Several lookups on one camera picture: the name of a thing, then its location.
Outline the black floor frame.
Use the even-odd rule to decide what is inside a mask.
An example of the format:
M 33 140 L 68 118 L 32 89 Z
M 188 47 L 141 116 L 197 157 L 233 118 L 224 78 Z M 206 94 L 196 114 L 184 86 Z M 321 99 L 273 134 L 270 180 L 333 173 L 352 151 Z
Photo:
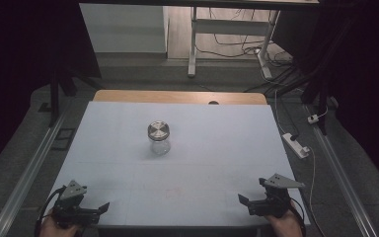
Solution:
M 61 128 L 54 138 L 51 149 L 56 151 L 67 151 L 75 136 L 75 128 Z

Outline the person's right hand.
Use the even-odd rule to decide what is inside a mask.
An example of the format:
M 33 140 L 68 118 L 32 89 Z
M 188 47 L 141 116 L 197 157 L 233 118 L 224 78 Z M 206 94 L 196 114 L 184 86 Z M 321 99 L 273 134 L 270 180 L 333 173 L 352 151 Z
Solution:
M 270 223 L 276 237 L 303 237 L 300 222 L 293 212 L 295 204 L 293 201 L 290 204 L 292 208 L 288 209 L 280 218 L 273 215 L 265 216 L 265 219 Z

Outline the metal floor rail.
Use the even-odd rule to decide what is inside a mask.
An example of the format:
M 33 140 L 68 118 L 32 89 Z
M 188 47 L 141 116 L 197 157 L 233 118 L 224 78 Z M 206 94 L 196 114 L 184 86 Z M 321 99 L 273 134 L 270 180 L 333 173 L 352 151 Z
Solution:
M 38 171 L 54 141 L 57 132 L 63 124 L 69 107 L 63 108 L 56 119 L 54 125 L 46 131 L 46 134 L 29 161 L 27 168 L 24 170 L 17 185 L 11 192 L 8 200 L 0 211 L 0 237 L 5 237 L 20 210 Z
M 323 134 L 318 128 L 316 123 L 310 124 L 313 129 L 317 141 L 319 142 L 320 149 L 322 150 L 324 157 L 327 159 L 328 166 L 332 170 L 332 174 L 339 189 L 342 193 L 350 213 L 352 214 L 354 221 L 360 231 L 361 237 L 378 237 L 377 231 L 358 197 L 355 189 L 352 186 L 345 170 L 343 169 L 339 157 L 333 147 L 329 138 Z

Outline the black stand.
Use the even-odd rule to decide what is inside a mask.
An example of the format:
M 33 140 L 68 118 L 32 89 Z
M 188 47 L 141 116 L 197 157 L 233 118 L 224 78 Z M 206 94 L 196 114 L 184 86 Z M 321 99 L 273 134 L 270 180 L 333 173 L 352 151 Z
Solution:
M 303 104 L 312 104 L 318 99 L 318 109 L 315 115 L 319 121 L 315 124 L 323 135 L 327 134 L 326 114 L 328 112 L 327 100 L 330 96 L 329 85 L 333 79 L 332 73 L 327 66 L 317 66 L 309 75 L 309 83 L 301 96 Z
M 74 78 L 79 79 L 93 89 L 102 90 L 104 86 L 97 79 L 102 78 L 97 56 L 92 49 L 57 52 L 51 61 L 50 77 L 50 126 L 54 126 L 60 117 L 59 89 L 67 97 L 77 94 Z

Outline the wooden table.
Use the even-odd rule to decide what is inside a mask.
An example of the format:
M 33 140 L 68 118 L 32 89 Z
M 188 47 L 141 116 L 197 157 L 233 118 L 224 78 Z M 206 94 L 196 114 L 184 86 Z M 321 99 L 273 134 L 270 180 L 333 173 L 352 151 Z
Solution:
M 99 90 L 94 102 L 266 105 L 263 94 L 228 92 Z

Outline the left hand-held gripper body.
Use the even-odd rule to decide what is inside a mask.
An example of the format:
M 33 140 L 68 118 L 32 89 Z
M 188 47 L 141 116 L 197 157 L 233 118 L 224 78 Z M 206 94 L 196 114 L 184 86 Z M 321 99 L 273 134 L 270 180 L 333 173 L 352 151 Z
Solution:
M 98 209 L 82 208 L 81 201 L 87 189 L 79 185 L 76 181 L 71 180 L 67 186 L 63 186 L 58 192 L 58 197 L 52 208 L 52 218 L 61 228 L 68 228 L 71 225 L 80 225 L 78 220 L 84 215 L 99 215 Z

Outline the white desk frame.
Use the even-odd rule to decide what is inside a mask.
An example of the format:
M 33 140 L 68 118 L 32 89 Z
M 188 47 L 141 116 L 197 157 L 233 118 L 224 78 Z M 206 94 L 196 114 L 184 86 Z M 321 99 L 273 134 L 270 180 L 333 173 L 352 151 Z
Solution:
M 265 54 L 267 47 L 271 40 L 276 20 L 279 12 L 277 10 L 270 10 L 270 17 L 267 22 L 254 22 L 254 21 L 231 21 L 231 20 L 210 20 L 199 19 L 197 17 L 197 8 L 191 8 L 190 21 L 191 21 L 191 38 L 189 49 L 189 66 L 188 77 L 195 76 L 195 41 L 197 34 L 219 34 L 219 35 L 245 35 L 264 37 L 264 43 L 260 49 L 255 50 L 256 57 L 260 64 L 261 72 L 265 79 L 271 79 L 272 75 L 265 61 Z

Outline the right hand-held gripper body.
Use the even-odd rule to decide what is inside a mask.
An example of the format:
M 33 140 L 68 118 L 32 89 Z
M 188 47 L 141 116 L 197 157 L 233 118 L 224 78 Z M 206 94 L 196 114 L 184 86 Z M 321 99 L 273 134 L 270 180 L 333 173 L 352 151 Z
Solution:
M 302 189 L 303 183 L 274 174 L 268 179 L 259 178 L 260 185 L 265 188 L 265 200 L 262 201 L 258 216 L 273 215 L 280 218 L 291 206 L 289 189 Z

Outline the person's left hand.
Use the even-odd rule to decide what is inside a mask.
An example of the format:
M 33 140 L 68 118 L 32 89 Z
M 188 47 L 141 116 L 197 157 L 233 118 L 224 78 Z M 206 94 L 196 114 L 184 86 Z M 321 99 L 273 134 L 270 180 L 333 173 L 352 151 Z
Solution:
M 38 237 L 75 237 L 79 229 L 78 225 L 71 225 L 66 229 L 61 228 L 52 218 L 51 212 L 49 212 L 41 223 Z

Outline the white power strip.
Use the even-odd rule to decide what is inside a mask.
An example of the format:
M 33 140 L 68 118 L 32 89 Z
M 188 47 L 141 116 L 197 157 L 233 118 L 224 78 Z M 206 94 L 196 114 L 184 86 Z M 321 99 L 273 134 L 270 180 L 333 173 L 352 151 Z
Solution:
M 297 141 L 297 137 L 295 135 L 287 132 L 282 134 L 281 137 L 299 159 L 304 159 L 309 156 L 310 148 L 307 146 L 302 146 Z

